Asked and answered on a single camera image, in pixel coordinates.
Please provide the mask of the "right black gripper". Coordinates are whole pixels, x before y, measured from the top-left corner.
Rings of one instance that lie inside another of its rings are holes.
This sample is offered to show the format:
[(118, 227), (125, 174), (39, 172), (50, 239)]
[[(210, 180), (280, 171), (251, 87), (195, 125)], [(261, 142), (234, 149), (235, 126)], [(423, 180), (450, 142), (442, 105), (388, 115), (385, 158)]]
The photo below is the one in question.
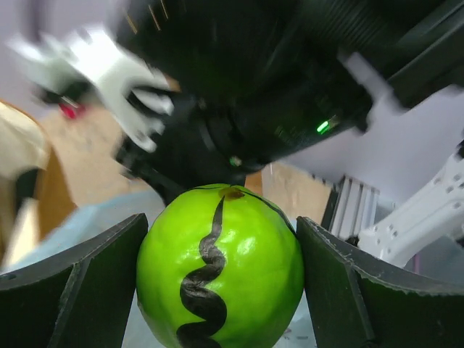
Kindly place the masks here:
[(180, 194), (203, 184), (199, 174), (203, 150), (203, 125), (193, 121), (174, 125), (163, 135), (155, 134), (157, 148), (147, 152), (124, 135), (115, 151), (127, 178), (139, 178), (168, 205)]

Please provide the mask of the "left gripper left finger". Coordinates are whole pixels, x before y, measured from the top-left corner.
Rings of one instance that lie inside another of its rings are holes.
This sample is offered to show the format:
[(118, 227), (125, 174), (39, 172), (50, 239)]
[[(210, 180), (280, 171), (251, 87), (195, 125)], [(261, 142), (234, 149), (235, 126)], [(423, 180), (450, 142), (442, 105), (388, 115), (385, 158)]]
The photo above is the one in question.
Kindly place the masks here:
[(1, 275), (1, 346), (121, 347), (147, 230), (146, 216), (132, 215)]

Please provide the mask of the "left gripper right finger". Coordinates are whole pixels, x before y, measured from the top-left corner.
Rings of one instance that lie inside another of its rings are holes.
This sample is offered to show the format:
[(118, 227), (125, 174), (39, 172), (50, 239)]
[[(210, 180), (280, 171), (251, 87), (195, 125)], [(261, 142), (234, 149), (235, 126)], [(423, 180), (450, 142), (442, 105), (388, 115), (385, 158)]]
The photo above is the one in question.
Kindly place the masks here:
[(411, 273), (297, 218), (318, 347), (462, 347), (463, 287)]

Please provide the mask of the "light blue plastic bag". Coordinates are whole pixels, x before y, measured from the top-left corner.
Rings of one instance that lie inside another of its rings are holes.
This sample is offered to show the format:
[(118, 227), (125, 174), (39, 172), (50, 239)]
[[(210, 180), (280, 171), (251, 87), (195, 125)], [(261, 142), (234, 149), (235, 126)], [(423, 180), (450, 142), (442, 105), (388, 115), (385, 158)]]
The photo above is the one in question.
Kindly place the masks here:
[[(20, 209), (19, 222), (1, 264), (1, 276), (91, 239), (133, 214), (146, 214), (150, 226), (165, 208), (160, 196), (151, 190), (117, 196), (100, 204), (77, 208), (44, 241), (38, 241), (35, 205), (29, 199)], [(274, 347), (315, 347), (311, 324), (306, 299), (302, 297), (289, 327)], [(142, 318), (135, 295), (122, 347), (163, 347)]]

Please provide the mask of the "green watermelon toy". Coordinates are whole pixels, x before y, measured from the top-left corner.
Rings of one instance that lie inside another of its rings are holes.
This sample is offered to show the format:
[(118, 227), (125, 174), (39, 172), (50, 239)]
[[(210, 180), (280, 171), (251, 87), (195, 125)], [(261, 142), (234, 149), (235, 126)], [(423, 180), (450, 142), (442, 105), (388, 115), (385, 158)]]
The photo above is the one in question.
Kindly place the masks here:
[(137, 259), (138, 307), (165, 347), (272, 347), (304, 288), (285, 214), (242, 186), (188, 190), (156, 218)]

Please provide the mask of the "brown Trader Joe's tote bag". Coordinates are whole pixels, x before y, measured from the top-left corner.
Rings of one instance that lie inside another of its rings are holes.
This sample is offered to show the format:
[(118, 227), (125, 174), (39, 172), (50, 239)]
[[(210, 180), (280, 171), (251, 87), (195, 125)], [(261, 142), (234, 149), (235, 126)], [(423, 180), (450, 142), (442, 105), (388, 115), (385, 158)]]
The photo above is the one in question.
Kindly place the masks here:
[(50, 138), (1, 103), (1, 269), (20, 261), (76, 210)]

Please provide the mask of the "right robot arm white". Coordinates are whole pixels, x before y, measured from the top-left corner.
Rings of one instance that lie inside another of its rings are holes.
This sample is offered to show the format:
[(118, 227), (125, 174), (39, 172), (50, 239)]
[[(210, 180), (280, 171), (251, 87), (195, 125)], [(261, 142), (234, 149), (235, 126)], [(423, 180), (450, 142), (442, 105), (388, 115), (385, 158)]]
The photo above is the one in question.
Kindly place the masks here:
[(463, 85), (461, 1), (131, 1), (116, 42), (176, 80), (129, 80), (150, 120), (146, 152), (115, 158), (165, 202), (248, 174), (347, 129), (366, 132), (374, 92), (344, 60), (358, 54), (403, 110)]

